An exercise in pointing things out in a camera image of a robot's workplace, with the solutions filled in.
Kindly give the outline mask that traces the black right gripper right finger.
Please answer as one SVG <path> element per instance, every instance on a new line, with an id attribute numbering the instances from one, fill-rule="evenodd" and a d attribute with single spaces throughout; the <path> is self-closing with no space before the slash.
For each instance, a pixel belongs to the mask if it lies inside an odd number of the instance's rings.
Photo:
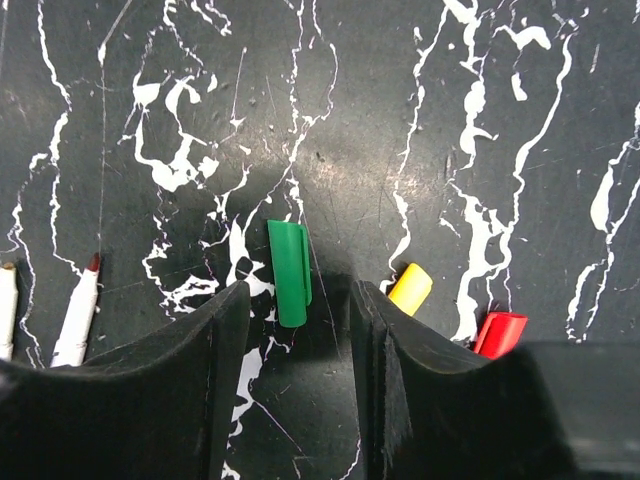
<path id="1" fill-rule="evenodd" d="M 639 347 L 527 343 L 489 360 L 353 283 L 369 479 L 635 479 Z"/>

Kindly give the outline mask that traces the red whiteboard pen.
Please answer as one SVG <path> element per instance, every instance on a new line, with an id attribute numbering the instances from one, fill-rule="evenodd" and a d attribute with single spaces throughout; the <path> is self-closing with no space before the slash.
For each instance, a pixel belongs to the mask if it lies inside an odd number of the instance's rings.
<path id="1" fill-rule="evenodd" d="M 80 366 L 84 360 L 96 302 L 101 257 L 95 252 L 72 291 L 62 329 L 55 343 L 51 368 Z"/>

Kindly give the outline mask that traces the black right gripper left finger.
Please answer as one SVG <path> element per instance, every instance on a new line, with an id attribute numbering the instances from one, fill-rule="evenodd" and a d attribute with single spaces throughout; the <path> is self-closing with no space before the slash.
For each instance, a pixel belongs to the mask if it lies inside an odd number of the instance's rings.
<path id="1" fill-rule="evenodd" d="M 1 365 L 5 479 L 218 479 L 250 324 L 238 281 L 79 367 Z"/>

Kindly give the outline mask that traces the green pen cap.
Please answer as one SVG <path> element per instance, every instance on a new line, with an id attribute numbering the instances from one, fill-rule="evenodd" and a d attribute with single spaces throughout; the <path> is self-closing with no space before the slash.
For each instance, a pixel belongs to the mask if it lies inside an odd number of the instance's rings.
<path id="1" fill-rule="evenodd" d="M 268 220 L 267 228 L 278 321 L 298 328 L 306 323 L 312 301 L 308 233 L 303 225 L 278 220 Z"/>

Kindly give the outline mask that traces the yellow pen cap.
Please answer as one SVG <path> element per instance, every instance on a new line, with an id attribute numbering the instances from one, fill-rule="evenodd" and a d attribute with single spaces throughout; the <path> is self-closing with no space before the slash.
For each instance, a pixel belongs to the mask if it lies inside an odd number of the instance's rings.
<path id="1" fill-rule="evenodd" d="M 414 316 L 433 288 L 433 279 L 418 264 L 411 263 L 404 270 L 388 298 L 403 313 Z"/>

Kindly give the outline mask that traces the yellow whiteboard pen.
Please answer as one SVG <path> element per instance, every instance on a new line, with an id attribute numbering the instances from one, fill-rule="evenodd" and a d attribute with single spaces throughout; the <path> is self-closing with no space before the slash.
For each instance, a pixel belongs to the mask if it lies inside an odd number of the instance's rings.
<path id="1" fill-rule="evenodd" d="M 17 269 L 12 262 L 1 266 L 0 274 L 0 341 L 1 359 L 10 361 L 13 353 L 13 335 L 18 305 Z"/>

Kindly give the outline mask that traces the red pen cap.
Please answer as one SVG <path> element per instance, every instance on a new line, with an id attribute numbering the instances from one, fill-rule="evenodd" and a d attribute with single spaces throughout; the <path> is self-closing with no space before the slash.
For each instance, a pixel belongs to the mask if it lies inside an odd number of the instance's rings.
<path id="1" fill-rule="evenodd" d="M 527 322 L 526 315 L 512 312 L 488 313 L 473 352 L 491 360 L 505 355 L 517 345 Z"/>

